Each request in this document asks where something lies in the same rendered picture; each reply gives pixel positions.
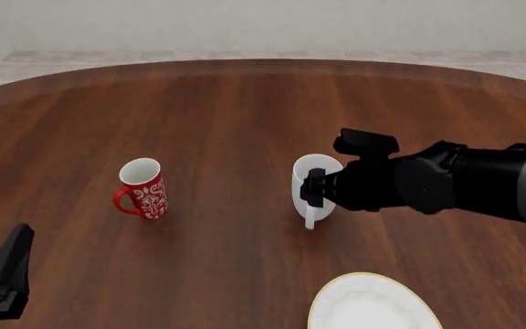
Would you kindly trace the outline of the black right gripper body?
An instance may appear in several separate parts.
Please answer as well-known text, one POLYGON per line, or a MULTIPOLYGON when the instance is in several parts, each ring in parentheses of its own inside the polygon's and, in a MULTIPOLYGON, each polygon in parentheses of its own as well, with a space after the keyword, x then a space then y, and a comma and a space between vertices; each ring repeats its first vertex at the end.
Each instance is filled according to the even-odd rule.
POLYGON ((351 161, 337 175, 335 196, 336 205, 351 211, 397 207, 394 166, 388 162, 351 161))

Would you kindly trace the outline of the white plate with gold rim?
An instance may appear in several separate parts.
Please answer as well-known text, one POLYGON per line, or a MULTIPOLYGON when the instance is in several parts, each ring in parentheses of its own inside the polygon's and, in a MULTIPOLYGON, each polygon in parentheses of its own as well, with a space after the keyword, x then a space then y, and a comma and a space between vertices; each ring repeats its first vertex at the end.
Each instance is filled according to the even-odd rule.
POLYGON ((386 276, 354 272, 324 284, 315 295, 307 329, 444 329, 412 290, 386 276))

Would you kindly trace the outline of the red mug with white pattern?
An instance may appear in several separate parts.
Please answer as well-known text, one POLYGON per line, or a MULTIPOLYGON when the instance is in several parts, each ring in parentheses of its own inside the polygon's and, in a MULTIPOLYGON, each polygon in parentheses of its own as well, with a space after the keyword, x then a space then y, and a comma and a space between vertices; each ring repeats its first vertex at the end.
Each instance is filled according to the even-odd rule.
POLYGON ((168 200, 163 183, 162 168, 152 158, 137 158, 125 164, 119 179, 122 187, 115 191, 112 204, 121 213, 154 221, 168 210, 168 200), (121 199, 128 196, 133 209, 122 207, 121 199))

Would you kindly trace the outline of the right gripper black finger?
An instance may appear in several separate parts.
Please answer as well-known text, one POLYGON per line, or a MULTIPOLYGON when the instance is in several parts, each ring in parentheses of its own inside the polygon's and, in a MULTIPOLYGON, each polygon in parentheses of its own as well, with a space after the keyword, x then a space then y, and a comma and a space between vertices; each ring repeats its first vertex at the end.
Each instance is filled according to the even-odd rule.
POLYGON ((300 188, 300 198, 311 207, 337 204, 337 178, 335 176, 306 177, 300 188))
POLYGON ((323 168, 313 168, 309 171, 309 179, 311 181, 334 181, 341 173, 342 171, 329 173, 323 168))

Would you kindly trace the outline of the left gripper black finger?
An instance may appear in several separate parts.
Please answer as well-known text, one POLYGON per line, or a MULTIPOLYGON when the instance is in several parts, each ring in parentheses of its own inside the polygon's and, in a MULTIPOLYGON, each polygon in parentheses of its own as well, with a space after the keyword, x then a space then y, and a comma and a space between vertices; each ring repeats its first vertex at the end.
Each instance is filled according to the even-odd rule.
POLYGON ((17 224, 0 247, 0 285, 28 285, 28 263, 35 231, 17 224))

